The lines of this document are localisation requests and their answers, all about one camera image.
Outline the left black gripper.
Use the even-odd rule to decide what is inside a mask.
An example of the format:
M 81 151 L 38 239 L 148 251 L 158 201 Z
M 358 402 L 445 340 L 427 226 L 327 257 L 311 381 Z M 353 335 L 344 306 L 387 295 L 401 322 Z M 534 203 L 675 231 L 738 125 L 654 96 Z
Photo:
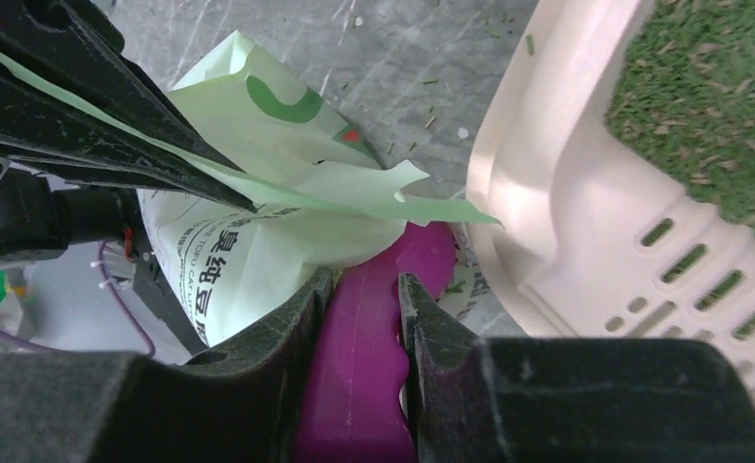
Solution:
M 155 140 L 226 167 L 135 63 L 124 40 L 90 1 L 0 1 L 0 53 L 42 79 Z M 76 163 L 91 187 L 52 190 L 46 177 L 1 157 L 41 162 L 48 173 Z M 254 203 L 180 157 L 25 85 L 0 66 L 0 270 L 60 257 L 69 246 L 119 241 L 134 263 L 133 287 L 191 354 L 206 346 L 161 270 L 132 188 L 177 189 L 255 211 Z

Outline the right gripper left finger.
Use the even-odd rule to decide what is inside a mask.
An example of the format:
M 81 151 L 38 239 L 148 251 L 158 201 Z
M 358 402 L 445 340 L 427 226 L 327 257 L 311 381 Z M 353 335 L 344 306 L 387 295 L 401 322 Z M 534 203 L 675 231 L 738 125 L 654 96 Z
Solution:
M 333 275 L 183 366 L 0 353 L 0 462 L 284 462 Z

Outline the magenta plastic scoop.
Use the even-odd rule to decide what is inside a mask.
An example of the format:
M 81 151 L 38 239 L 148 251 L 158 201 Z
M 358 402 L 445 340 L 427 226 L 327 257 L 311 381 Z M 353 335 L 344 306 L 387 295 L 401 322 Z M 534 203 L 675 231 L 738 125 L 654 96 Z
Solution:
M 343 271 L 314 349 L 292 461 L 416 461 L 400 402 L 409 360 L 398 277 L 411 273 L 438 296 L 455 261 L 449 226 L 432 222 L 408 225 L 388 249 Z

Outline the green litter bag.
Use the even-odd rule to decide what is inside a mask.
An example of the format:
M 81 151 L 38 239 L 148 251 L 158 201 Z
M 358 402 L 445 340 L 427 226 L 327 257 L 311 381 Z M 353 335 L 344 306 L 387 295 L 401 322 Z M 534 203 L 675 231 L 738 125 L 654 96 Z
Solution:
M 408 223 L 485 223 L 464 200 L 423 198 L 409 161 L 383 170 L 323 97 L 239 33 L 173 87 L 174 106 L 228 166 L 123 123 L 0 51 L 16 83 L 252 200 L 253 211 L 192 193 L 138 193 L 151 247 L 187 324 L 214 346 L 274 310 L 317 268 L 350 267 L 386 250 Z

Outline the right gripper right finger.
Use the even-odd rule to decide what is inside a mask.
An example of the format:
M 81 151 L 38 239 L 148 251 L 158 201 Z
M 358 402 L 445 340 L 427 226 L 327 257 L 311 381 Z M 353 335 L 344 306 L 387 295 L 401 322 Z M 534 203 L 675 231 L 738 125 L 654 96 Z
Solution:
M 422 462 L 755 462 L 755 406 L 695 340 L 481 338 L 398 280 Z

